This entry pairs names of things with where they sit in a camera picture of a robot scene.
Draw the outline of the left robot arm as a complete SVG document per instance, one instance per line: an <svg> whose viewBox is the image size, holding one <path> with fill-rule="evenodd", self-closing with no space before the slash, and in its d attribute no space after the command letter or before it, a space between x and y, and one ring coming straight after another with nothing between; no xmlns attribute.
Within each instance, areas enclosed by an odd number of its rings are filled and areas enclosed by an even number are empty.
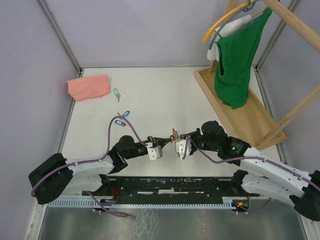
<svg viewBox="0 0 320 240"><path fill-rule="evenodd" d="M128 166L127 160L148 156L150 160L162 157L162 149L170 138L149 136L135 142L130 135L122 136L106 155L93 158L65 158L55 153L29 175L31 196L38 204L48 204L62 195L85 191L106 195L111 189L108 176Z"/></svg>

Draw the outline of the silver chain keyring red tag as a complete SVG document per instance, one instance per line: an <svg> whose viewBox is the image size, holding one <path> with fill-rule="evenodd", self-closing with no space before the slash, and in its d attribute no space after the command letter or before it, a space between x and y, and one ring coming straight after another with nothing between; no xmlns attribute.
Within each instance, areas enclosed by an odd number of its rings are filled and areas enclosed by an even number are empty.
<svg viewBox="0 0 320 240"><path fill-rule="evenodd" d="M170 142L171 143L176 143L180 141L180 135L178 133L177 130L175 130L174 128L172 129L172 134L170 135Z"/></svg>

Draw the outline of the key with red tag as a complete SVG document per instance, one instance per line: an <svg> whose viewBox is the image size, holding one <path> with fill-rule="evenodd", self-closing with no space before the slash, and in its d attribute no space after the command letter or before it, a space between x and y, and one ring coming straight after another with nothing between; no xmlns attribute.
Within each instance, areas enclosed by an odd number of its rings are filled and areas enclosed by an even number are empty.
<svg viewBox="0 0 320 240"><path fill-rule="evenodd" d="M174 128L172 129L172 134L170 135L170 139L172 142L176 139L176 130Z"/></svg>

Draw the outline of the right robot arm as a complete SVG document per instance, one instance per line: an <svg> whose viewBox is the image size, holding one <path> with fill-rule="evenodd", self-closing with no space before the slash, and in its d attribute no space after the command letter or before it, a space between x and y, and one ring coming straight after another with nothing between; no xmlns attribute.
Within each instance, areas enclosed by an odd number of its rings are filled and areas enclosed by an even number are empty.
<svg viewBox="0 0 320 240"><path fill-rule="evenodd" d="M179 157L184 160L199 151L216 152L219 161L239 167L229 183L236 196L244 192L281 201L293 207L305 218L320 220L320 172L313 173L293 168L263 154L249 143L229 136L217 121L207 121L201 128L187 134L172 132L171 140Z"/></svg>

